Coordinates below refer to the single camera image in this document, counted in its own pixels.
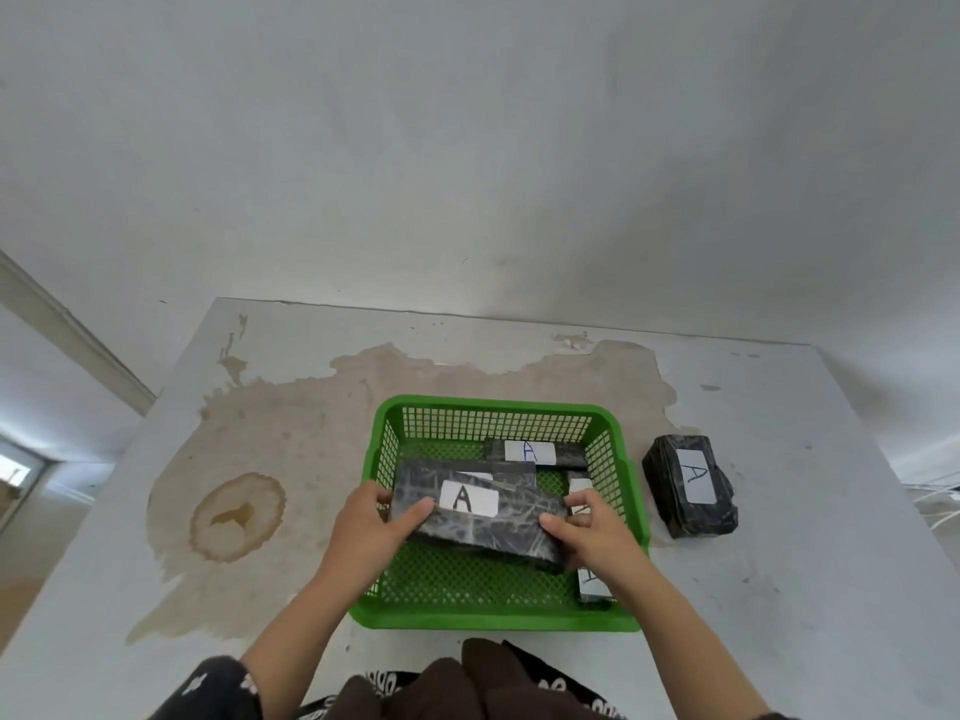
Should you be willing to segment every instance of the white table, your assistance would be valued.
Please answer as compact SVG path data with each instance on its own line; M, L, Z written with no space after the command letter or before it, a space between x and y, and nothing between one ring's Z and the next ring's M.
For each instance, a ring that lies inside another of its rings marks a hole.
M221 299L0 659L3 716L141 717L199 660L242 652L316 567L391 389L593 400L636 461L671 423L709 435L740 526L674 543L654 520L651 553L769 702L811 719L960 712L960 577L813 348ZM206 560L192 511L247 472L282 484L283 522ZM347 618L308 699L456 656L466 636ZM640 633L489 636L631 718L673 716Z

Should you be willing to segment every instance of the green plastic basket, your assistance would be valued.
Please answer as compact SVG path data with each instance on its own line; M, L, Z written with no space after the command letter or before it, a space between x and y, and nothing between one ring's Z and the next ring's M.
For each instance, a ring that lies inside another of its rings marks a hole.
M647 550L650 527L620 425L609 411L589 404L395 396L376 412L363 480L392 488L400 458L483 459L486 438L583 445L594 488ZM536 479L546 493L567 493L561 471L539 470ZM408 540L350 615L370 629L640 629L619 605L582 604L578 596L575 571L555 576L495 556Z

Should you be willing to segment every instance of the person's right hand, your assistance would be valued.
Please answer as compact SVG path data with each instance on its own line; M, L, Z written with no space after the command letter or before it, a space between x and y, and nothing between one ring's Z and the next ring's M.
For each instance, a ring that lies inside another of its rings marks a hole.
M614 594L625 590L649 561L634 534L595 489L571 492L563 500L568 508L585 505L590 512L566 520L545 512L540 526L570 550L570 569L593 571Z

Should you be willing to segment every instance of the white cable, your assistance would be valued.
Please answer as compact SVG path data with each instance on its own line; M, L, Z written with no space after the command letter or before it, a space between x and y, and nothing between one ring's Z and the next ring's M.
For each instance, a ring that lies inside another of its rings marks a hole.
M952 512L952 513L951 513L950 515L948 515L947 517L942 517L942 518L940 518L937 522L935 522L933 525L930 526L930 530L931 530L931 531L937 530L937 528L939 528L940 526L942 526L944 523L946 523L948 520L950 520L950 519L953 518L954 516L960 516L960 510L954 510L954 512Z
M924 487L921 484L908 484L906 485L906 487L909 490L929 490L928 487ZM950 484L946 487L941 487L940 489L935 489L932 492L928 492L926 495L921 495L918 498L916 498L914 502L919 503L921 500L924 500L925 498L932 497L932 496L940 496L943 493L949 493L950 491L954 491L957 488L960 488L960 483Z

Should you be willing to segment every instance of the hand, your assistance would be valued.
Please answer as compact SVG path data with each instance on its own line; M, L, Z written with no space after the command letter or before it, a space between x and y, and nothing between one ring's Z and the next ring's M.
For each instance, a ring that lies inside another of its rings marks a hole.
M566 520L545 512L540 526L570 550L570 569L590 569L614 595L623 593L649 562L634 534L595 489L571 492L563 501L568 508L585 505L590 512Z
M433 511L433 498L424 497L401 516L384 522L378 503L389 505L393 497L390 490L367 480L346 498L333 522L317 577L342 591L350 604L373 585L407 536Z

